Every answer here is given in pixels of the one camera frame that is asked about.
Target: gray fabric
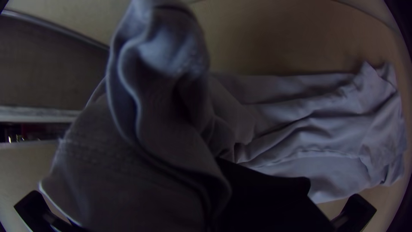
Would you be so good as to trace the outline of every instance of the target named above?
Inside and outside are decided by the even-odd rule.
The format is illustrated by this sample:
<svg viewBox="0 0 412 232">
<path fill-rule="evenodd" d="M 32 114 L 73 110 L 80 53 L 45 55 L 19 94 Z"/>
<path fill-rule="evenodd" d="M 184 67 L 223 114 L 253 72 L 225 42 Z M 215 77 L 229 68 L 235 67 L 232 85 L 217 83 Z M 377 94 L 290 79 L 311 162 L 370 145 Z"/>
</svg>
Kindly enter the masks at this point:
<svg viewBox="0 0 412 232">
<path fill-rule="evenodd" d="M 394 68 L 364 63 L 356 75 L 215 75 L 256 119 L 240 165 L 311 180 L 316 202 L 348 197 L 403 175 L 405 125 Z"/>
<path fill-rule="evenodd" d="M 234 143 L 213 113 L 208 62 L 185 5 L 132 1 L 106 83 L 61 141 L 42 192 L 92 231 L 204 231 L 230 197 L 214 157 Z"/>
<path fill-rule="evenodd" d="M 203 231 L 230 187 L 214 158 L 311 179 L 315 202 L 403 173 L 394 70 L 209 73 L 203 34 L 174 0 L 133 0 L 107 76 L 61 141 L 42 191 L 93 231 Z"/>
</svg>

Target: crumpled clothing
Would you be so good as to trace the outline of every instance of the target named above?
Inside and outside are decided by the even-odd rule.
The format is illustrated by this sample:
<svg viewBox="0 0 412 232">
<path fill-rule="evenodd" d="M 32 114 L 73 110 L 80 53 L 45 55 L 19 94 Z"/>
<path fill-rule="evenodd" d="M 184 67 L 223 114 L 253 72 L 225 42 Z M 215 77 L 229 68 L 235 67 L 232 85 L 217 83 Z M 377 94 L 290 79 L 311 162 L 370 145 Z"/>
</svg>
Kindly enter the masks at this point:
<svg viewBox="0 0 412 232">
<path fill-rule="evenodd" d="M 226 159 L 274 176 L 307 177 L 316 203 L 402 177 L 405 122 L 395 71 L 214 75 L 256 121 L 254 138 Z"/>
<path fill-rule="evenodd" d="M 404 127 L 391 65 L 210 73 L 203 33 L 184 4 L 132 0 L 107 75 L 40 188 L 92 231 L 208 230 L 231 196 L 215 157 L 309 177 L 312 200 L 330 201 L 398 179 Z"/>
</svg>

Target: gray cloth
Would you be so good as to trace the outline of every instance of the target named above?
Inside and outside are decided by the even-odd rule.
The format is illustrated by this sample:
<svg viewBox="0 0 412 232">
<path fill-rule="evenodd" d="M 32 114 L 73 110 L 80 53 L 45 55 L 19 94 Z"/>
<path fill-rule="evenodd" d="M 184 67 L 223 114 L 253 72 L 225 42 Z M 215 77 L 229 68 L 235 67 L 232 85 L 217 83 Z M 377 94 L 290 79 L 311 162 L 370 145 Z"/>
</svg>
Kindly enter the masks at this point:
<svg viewBox="0 0 412 232">
<path fill-rule="evenodd" d="M 402 175 L 393 68 L 354 75 L 209 73 L 203 34 L 175 0 L 133 0 L 107 76 L 40 188 L 92 231 L 203 231 L 230 198 L 214 158 L 307 176 L 316 202 Z"/>
<path fill-rule="evenodd" d="M 316 203 L 348 197 L 403 175 L 405 123 L 394 68 L 364 63 L 349 73 L 215 75 L 254 116 L 253 141 L 228 160 L 311 180 Z"/>
</svg>

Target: black fabric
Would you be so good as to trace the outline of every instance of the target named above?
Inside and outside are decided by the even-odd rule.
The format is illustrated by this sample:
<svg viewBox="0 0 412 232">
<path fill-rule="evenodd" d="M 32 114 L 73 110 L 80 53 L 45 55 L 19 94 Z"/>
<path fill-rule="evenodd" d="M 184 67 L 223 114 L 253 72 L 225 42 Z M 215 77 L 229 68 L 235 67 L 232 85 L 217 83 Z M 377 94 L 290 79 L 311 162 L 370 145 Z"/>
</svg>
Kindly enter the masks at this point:
<svg viewBox="0 0 412 232">
<path fill-rule="evenodd" d="M 217 163 L 233 191 L 217 232 L 334 231 L 307 196 L 309 179 L 272 177 L 222 159 Z"/>
<path fill-rule="evenodd" d="M 6 6 L 8 1 L 9 0 L 0 0 L 0 14 L 4 10 L 4 7 Z"/>
<path fill-rule="evenodd" d="M 6 230 L 4 229 L 3 225 L 0 222 L 0 232 L 6 232 Z"/>
</svg>

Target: folded fabric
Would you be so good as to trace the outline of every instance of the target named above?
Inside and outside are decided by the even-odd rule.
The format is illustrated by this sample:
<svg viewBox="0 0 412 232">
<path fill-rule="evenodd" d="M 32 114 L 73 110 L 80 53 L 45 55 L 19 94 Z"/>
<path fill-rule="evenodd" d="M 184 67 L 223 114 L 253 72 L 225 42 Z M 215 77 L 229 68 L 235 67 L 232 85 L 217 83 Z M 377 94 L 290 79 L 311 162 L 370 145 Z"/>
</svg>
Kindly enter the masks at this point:
<svg viewBox="0 0 412 232">
<path fill-rule="evenodd" d="M 215 157 L 235 135 L 213 111 L 191 11 L 133 0 L 107 76 L 60 141 L 40 190 L 90 231 L 207 231 L 230 198 Z"/>
<path fill-rule="evenodd" d="M 349 73 L 215 75 L 254 116 L 255 136 L 225 157 L 256 171 L 311 180 L 316 202 L 348 197 L 403 175 L 405 124 L 394 68 Z"/>
<path fill-rule="evenodd" d="M 309 177 L 309 196 L 322 202 L 394 182 L 404 147 L 390 65 L 365 63 L 356 75 L 212 74 L 184 4 L 132 0 L 106 78 L 40 188 L 92 231 L 202 231 L 230 198 L 215 157 Z"/>
</svg>

